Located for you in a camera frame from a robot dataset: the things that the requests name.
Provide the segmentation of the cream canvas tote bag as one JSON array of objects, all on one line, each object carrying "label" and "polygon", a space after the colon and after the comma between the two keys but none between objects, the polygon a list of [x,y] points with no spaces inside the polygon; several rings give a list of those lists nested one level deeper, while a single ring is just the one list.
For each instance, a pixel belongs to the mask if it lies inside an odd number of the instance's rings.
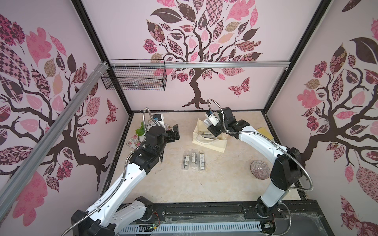
[{"label": "cream canvas tote bag", "polygon": [[227,135],[221,133],[217,136],[217,139],[206,139],[200,136],[202,132],[210,132],[207,130],[207,126],[200,119],[197,120],[196,127],[193,131],[193,140],[192,143],[200,145],[204,148],[208,148],[217,152],[224,153],[227,146]]}]

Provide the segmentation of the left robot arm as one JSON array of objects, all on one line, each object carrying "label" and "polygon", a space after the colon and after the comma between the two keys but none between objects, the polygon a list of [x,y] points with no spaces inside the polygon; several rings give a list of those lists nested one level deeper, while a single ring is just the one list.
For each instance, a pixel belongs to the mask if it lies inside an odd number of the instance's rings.
[{"label": "left robot arm", "polygon": [[115,236],[137,220],[147,221],[153,215],[151,201],[138,197],[128,206],[123,206],[123,201],[162,161],[166,144],[179,139],[177,124],[168,131],[160,125],[151,127],[145,140],[128,156],[117,181],[87,210],[77,210],[71,218],[72,225],[62,235],[73,232],[75,236]]}]

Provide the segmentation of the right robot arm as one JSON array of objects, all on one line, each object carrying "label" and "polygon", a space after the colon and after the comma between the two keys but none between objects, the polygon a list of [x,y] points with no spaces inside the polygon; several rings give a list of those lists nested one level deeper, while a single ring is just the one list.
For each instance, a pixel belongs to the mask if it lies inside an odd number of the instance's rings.
[{"label": "right robot arm", "polygon": [[236,120],[230,108],[206,111],[204,121],[209,132],[218,137],[228,134],[260,152],[273,164],[266,191],[258,198],[256,212],[261,218],[269,218],[274,207],[291,189],[312,191],[313,181],[305,169],[305,161],[296,148],[280,145],[253,128],[245,120]]}]

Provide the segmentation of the white toy radish with leaves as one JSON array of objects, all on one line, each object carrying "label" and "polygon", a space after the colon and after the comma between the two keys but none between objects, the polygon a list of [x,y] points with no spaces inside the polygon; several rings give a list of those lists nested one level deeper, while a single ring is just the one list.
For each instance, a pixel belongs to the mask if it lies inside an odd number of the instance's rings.
[{"label": "white toy radish with leaves", "polygon": [[147,131],[146,124],[144,122],[141,122],[140,127],[135,131],[136,135],[138,137],[143,136]]}]

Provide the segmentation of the floral rectangular tray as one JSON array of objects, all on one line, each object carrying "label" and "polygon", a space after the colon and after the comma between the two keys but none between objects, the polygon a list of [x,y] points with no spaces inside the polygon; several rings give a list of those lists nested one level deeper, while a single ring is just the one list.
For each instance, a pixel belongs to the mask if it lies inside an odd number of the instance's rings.
[{"label": "floral rectangular tray", "polygon": [[138,146],[140,146],[141,141],[144,140],[144,135],[141,137],[138,137],[136,133],[126,142],[126,145],[132,149],[136,149]]}]

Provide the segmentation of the yellow green sponge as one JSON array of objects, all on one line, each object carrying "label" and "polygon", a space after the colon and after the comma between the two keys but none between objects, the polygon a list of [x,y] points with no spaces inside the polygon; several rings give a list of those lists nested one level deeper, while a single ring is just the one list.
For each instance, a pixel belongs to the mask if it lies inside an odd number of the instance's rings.
[{"label": "yellow green sponge", "polygon": [[257,132],[259,132],[260,134],[262,134],[263,136],[265,136],[266,138],[268,138],[269,140],[274,140],[274,137],[273,135],[270,133],[269,130],[261,127],[259,129],[257,129]]}]

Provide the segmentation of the pink glass bowl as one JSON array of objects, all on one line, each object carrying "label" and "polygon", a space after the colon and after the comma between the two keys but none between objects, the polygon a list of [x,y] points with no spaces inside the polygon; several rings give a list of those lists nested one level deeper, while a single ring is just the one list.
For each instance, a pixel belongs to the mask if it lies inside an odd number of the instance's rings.
[{"label": "pink glass bowl", "polygon": [[253,161],[250,165],[252,175],[259,180],[266,180],[270,177],[271,170],[263,161]]}]

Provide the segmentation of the aluminium rail back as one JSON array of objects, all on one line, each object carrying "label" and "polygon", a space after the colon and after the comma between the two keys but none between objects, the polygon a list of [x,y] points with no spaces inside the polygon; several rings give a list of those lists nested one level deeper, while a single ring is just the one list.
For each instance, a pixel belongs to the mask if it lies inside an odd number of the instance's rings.
[{"label": "aluminium rail back", "polygon": [[112,63],[110,67],[165,67],[180,68],[253,68],[253,67],[289,67],[289,61],[255,61],[255,62],[185,62],[185,63]]}]

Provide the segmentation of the aluminium rail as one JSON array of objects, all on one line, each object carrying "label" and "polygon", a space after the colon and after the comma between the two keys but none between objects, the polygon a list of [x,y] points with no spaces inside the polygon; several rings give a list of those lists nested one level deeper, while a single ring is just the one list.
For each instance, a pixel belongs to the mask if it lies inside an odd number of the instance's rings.
[{"label": "aluminium rail", "polygon": [[180,68],[253,68],[253,67],[289,67],[289,61],[255,61],[255,62],[185,62],[185,63],[112,63],[110,67],[165,67]]},{"label": "aluminium rail", "polygon": [[78,107],[89,95],[91,89],[95,86],[95,83],[98,82],[107,70],[107,62],[101,62],[96,66],[72,101],[64,108],[63,112],[51,125],[47,134],[42,136],[42,139],[36,144],[29,157],[23,161],[13,177],[3,187],[1,190],[1,219],[4,218],[8,210],[12,207],[16,198],[20,195],[21,191],[36,172],[40,163],[47,156],[49,150],[76,114]]}]

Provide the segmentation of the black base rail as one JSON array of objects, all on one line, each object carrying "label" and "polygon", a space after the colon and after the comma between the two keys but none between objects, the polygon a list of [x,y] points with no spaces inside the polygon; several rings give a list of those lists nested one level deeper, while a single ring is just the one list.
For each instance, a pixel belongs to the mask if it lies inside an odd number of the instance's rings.
[{"label": "black base rail", "polygon": [[129,236],[332,236],[320,206],[315,200],[288,200],[277,204],[269,218],[256,212],[256,202],[158,203],[153,204],[148,221],[136,221],[150,230],[160,224],[247,222],[261,224],[261,232],[192,233],[187,235],[129,235]]}]

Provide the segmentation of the aluminium rail left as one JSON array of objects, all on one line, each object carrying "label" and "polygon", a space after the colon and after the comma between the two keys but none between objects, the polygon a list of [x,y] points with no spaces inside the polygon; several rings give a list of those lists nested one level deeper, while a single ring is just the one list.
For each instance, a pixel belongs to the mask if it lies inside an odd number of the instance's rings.
[{"label": "aluminium rail left", "polygon": [[76,114],[78,107],[89,95],[91,89],[95,86],[95,83],[98,82],[107,70],[107,62],[101,62],[96,66],[72,101],[64,108],[63,112],[51,125],[47,134],[42,136],[42,139],[36,144],[29,157],[23,161],[13,177],[3,187],[1,190],[1,219],[4,218],[8,210],[12,207],[16,198],[20,195],[21,191],[36,172],[40,163],[47,156],[49,150]]}]

